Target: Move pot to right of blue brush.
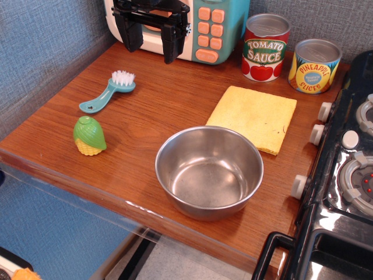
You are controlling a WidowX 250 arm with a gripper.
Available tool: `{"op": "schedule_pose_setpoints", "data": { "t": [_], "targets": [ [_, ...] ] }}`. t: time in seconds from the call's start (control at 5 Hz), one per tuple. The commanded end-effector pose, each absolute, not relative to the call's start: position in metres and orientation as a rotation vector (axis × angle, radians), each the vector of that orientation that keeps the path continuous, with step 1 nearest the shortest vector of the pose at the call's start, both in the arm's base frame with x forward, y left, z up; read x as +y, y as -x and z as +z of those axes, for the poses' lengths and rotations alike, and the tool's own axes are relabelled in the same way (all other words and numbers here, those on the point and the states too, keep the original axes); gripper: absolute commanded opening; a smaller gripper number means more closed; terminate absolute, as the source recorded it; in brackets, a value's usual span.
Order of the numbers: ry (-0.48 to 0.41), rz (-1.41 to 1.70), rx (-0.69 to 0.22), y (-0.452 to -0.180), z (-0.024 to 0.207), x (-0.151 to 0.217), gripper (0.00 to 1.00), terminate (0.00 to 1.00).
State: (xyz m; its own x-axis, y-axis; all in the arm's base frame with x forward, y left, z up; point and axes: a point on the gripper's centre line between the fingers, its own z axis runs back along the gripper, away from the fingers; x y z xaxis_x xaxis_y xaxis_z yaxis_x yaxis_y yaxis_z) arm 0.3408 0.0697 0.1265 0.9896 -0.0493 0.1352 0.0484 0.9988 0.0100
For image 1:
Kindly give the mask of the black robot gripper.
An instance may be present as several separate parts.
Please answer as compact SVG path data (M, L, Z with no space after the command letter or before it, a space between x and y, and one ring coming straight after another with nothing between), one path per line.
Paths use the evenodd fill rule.
M114 1L112 7L122 42L130 53L143 44L143 25L161 29L166 64L184 50L185 37L190 33L189 11L189 6L181 1Z

